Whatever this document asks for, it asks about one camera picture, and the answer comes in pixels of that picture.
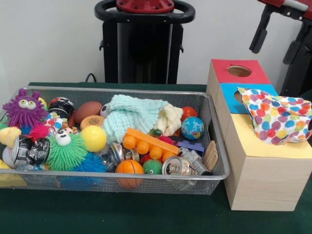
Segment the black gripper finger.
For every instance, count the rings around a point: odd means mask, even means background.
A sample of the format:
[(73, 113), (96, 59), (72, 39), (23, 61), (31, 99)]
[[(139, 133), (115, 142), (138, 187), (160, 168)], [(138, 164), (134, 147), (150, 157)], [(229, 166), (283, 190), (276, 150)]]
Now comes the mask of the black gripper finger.
[(288, 50), (283, 58), (283, 63), (286, 65), (290, 65), (297, 52), (302, 46), (306, 46), (311, 44), (312, 40), (312, 20), (311, 19), (303, 19), (300, 31), (295, 40), (291, 42), (288, 47)]
[(254, 54), (258, 54), (261, 50), (261, 47), (263, 45), (263, 42), (267, 35), (267, 26), (270, 21), (271, 14), (274, 12), (274, 6), (273, 5), (266, 5), (264, 7), (264, 10), (261, 15), (261, 19), (259, 22), (259, 25), (257, 27), (257, 30), (255, 32), (255, 35), (253, 37), (253, 40), (251, 42), (251, 45), (249, 47), (249, 50), (251, 50)]

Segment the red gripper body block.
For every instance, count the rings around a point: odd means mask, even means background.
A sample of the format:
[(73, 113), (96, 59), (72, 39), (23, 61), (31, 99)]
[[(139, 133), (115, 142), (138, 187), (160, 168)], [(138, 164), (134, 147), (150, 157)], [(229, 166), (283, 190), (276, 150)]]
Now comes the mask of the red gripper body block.
[(270, 4), (275, 7), (288, 6), (302, 11), (303, 17), (312, 19), (312, 0), (259, 0), (262, 3)]

